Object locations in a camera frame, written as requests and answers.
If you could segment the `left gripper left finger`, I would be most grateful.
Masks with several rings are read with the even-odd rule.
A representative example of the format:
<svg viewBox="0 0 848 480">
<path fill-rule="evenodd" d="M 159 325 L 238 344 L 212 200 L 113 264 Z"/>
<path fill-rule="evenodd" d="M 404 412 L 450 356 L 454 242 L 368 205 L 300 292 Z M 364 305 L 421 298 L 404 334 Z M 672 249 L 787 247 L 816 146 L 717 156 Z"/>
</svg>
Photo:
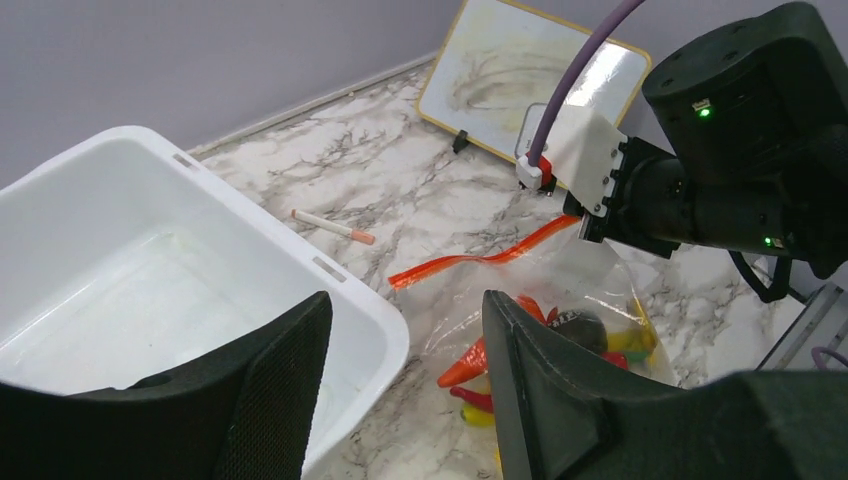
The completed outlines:
<svg viewBox="0 0 848 480">
<path fill-rule="evenodd" d="M 5 479 L 297 479 L 328 352 L 319 291 L 268 324 L 125 389 L 3 384 Z"/>
</svg>

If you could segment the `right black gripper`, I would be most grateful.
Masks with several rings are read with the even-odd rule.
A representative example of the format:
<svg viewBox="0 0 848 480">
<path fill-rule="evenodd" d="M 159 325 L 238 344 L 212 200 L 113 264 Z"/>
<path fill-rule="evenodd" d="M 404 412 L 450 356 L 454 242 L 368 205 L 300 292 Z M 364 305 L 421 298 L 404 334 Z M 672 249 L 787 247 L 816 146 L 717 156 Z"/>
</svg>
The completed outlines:
<svg viewBox="0 0 848 480">
<path fill-rule="evenodd" d="M 614 151 L 611 171 L 604 176 L 604 193 L 598 211 L 592 206 L 585 211 L 580 238 L 601 243 L 604 240 L 633 247 L 637 250 L 668 259 L 681 245 L 679 241 L 660 239 L 645 233 L 631 220 L 631 200 L 636 176 L 657 161 L 674 160 L 676 157 L 638 137 L 629 137 L 620 142 Z"/>
</svg>

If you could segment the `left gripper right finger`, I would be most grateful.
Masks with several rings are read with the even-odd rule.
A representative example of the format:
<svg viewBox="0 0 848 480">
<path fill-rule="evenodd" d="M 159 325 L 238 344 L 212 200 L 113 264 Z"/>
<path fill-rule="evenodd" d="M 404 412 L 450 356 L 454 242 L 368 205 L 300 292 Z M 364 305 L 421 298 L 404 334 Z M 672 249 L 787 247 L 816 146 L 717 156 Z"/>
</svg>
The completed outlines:
<svg viewBox="0 0 848 480">
<path fill-rule="evenodd" d="M 624 370 L 489 290 L 507 479 L 843 479 L 847 375 L 741 371 L 691 390 Z"/>
</svg>

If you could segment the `red chili pepper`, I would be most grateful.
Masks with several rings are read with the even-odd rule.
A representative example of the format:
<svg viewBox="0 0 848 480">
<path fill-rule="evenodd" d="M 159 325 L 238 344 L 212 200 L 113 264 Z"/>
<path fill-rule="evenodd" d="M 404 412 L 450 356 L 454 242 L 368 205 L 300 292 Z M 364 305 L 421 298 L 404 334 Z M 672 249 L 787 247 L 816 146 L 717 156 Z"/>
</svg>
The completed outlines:
<svg viewBox="0 0 848 480">
<path fill-rule="evenodd" d="M 610 362 L 613 365 L 616 365 L 622 369 L 628 370 L 629 365 L 627 358 L 622 353 L 604 353 L 601 355 L 606 361 Z M 493 413 L 493 402 L 490 394 L 478 393 L 472 390 L 465 389 L 463 387 L 454 386 L 451 387 L 449 393 L 457 397 L 471 406 L 481 410 L 485 413 L 492 414 Z"/>
</svg>

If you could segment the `small yellow banana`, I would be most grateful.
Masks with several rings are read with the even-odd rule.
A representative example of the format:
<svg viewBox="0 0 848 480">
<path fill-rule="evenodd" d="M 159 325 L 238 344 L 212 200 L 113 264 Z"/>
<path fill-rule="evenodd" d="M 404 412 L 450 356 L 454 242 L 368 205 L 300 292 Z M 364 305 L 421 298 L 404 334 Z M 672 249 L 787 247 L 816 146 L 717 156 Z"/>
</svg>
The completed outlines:
<svg viewBox="0 0 848 480">
<path fill-rule="evenodd" d="M 471 404 L 464 403 L 460 410 L 460 417 L 471 427 L 489 428 L 495 424 L 495 417 L 492 413 L 474 407 Z"/>
</svg>

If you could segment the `dark brown round fruit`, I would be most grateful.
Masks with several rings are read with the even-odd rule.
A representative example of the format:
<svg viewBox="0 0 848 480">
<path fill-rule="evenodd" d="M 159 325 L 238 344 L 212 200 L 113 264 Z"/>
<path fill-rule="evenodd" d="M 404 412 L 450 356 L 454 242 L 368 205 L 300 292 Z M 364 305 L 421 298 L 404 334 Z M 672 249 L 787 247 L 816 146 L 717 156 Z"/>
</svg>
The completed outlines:
<svg viewBox="0 0 848 480">
<path fill-rule="evenodd" d="M 603 322 L 591 311 L 567 310 L 559 313 L 550 328 L 597 355 L 608 351 L 607 331 Z"/>
</svg>

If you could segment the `orange carrot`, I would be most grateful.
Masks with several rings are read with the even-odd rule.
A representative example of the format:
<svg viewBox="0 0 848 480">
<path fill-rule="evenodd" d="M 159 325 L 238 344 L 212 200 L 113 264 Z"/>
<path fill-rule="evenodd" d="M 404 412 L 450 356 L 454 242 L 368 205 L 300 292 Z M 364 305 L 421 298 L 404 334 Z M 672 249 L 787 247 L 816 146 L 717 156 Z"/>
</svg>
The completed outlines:
<svg viewBox="0 0 848 480">
<path fill-rule="evenodd" d="M 545 312 L 540 305 L 528 295 L 518 295 L 515 301 L 533 318 L 545 326 L 549 326 L 559 314 L 559 309 L 553 307 Z M 480 337 L 460 358 L 455 361 L 438 379 L 440 388 L 459 386 L 473 380 L 488 371 L 488 360 L 484 338 Z"/>
</svg>

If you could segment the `clear zip bag orange zipper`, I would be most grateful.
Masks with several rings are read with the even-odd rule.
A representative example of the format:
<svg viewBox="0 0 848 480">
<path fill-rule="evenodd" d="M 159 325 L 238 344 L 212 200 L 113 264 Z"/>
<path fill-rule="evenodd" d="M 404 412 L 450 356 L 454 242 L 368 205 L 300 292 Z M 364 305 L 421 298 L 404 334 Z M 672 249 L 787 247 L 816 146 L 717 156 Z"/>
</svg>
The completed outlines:
<svg viewBox="0 0 848 480">
<path fill-rule="evenodd" d="M 390 278 L 403 314 L 423 331 L 420 356 L 437 379 L 484 338 L 482 300 L 489 290 L 504 292 L 514 301 L 518 295 L 528 295 L 545 312 L 553 307 L 559 313 L 591 311 L 607 334 L 635 323 L 627 304 L 642 301 L 630 268 L 611 246 L 582 241 L 575 231 L 576 219 L 562 216 L 500 253 L 444 256 Z M 671 386 L 661 341 L 650 360 L 629 365 L 627 371 Z M 493 402 L 489 362 L 486 373 L 459 387 L 490 394 Z M 495 462 L 505 478 L 496 420 L 490 429 Z"/>
</svg>

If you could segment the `large yellow banana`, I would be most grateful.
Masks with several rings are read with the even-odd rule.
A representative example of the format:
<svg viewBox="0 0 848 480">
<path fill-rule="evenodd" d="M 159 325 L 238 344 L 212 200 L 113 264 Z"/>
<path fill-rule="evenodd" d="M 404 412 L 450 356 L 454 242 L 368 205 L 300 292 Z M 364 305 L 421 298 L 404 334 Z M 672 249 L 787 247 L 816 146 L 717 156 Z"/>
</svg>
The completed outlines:
<svg viewBox="0 0 848 480">
<path fill-rule="evenodd" d="M 623 355 L 628 364 L 632 365 L 650 360 L 660 341 L 638 299 L 628 302 L 627 311 L 635 323 L 623 331 L 608 333 L 607 351 Z"/>
</svg>

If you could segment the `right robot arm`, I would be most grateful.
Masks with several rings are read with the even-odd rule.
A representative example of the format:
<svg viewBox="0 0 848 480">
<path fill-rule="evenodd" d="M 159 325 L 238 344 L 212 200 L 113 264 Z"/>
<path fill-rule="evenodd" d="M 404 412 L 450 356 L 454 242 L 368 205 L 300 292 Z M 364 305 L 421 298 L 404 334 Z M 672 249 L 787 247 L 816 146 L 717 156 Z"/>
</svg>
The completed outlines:
<svg viewBox="0 0 848 480">
<path fill-rule="evenodd" d="M 759 298 L 794 261 L 825 279 L 847 259 L 847 65 L 815 6 L 792 1 L 690 41 L 642 93 L 669 143 L 629 137 L 599 201 L 569 191 L 584 239 L 668 258 L 725 250 Z"/>
</svg>

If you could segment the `white plastic bin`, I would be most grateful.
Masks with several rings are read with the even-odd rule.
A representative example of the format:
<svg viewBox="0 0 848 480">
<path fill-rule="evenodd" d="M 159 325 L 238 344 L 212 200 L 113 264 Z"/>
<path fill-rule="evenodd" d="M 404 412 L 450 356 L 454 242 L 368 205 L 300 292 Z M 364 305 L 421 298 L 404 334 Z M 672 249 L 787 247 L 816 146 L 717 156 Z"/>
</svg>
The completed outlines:
<svg viewBox="0 0 848 480">
<path fill-rule="evenodd" d="M 1 387 L 125 389 L 330 295 L 297 479 L 321 477 L 401 370 L 388 301 L 156 132 L 112 128 L 1 192 Z"/>
</svg>

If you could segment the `white marker pink cap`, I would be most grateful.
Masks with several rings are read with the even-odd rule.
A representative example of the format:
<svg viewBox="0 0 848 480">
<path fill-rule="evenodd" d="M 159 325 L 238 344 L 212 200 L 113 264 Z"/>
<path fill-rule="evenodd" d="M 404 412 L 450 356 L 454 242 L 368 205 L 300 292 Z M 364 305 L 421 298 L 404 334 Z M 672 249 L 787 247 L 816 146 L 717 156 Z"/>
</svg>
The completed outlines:
<svg viewBox="0 0 848 480">
<path fill-rule="evenodd" d="M 316 215 L 304 212 L 299 209 L 292 209 L 291 217 L 300 222 L 313 225 L 317 228 L 330 231 L 337 235 L 348 237 L 356 242 L 363 243 L 366 245 L 373 245 L 376 240 L 376 238 L 370 233 L 341 225 L 339 223 L 318 217 Z"/>
</svg>

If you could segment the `metal table frame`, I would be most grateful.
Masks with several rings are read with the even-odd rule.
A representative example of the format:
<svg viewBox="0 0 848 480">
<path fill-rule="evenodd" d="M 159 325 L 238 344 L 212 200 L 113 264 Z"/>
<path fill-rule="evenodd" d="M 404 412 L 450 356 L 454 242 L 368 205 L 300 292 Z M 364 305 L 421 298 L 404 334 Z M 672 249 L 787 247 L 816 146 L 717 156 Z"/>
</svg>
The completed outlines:
<svg viewBox="0 0 848 480">
<path fill-rule="evenodd" d="M 835 284 L 816 291 L 758 370 L 847 370 L 847 292 Z"/>
</svg>

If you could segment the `small whiteboard wooden frame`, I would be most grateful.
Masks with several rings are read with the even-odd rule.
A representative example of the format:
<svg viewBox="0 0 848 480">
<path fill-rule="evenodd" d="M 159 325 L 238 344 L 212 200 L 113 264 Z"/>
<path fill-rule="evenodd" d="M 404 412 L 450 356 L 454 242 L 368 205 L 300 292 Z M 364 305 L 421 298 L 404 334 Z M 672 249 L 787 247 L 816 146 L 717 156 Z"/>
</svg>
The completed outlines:
<svg viewBox="0 0 848 480">
<path fill-rule="evenodd" d="M 466 1 L 416 109 L 427 121 L 513 161 L 588 29 L 514 1 Z"/>
</svg>

